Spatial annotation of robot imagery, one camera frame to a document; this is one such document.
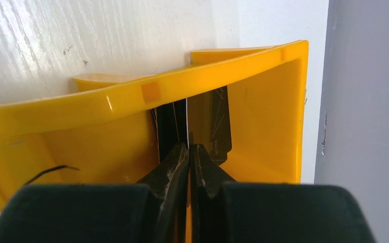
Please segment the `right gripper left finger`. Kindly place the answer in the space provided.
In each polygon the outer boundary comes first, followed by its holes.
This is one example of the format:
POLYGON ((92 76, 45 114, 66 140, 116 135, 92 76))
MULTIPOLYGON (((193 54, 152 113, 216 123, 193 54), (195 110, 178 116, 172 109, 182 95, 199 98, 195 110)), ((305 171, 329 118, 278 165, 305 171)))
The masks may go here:
POLYGON ((184 242, 188 170, 179 143, 134 184, 24 186, 0 216, 0 242, 184 242))

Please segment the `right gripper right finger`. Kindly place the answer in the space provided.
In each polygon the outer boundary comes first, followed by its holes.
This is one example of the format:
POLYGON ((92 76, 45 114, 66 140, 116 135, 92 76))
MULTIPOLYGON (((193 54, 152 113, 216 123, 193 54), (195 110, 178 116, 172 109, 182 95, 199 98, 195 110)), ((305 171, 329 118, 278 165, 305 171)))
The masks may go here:
POLYGON ((193 242, 375 242, 342 187, 237 182, 202 144, 189 162, 193 242))

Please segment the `dark card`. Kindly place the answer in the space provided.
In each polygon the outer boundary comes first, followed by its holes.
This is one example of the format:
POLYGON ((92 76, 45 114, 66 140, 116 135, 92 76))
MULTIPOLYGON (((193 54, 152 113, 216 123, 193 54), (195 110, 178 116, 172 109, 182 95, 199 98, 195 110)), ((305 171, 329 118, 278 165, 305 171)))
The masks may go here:
POLYGON ((165 160, 175 144, 189 146, 186 99, 153 108, 149 113, 160 162, 165 160))

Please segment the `black cards stack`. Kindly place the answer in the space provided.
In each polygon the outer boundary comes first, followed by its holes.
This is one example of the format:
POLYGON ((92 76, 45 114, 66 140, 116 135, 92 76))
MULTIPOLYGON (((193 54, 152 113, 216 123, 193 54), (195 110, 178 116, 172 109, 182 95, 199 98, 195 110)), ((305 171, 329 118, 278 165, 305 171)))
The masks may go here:
POLYGON ((217 165, 226 162, 232 149, 227 86, 189 97, 187 108, 190 145, 204 145, 217 165))

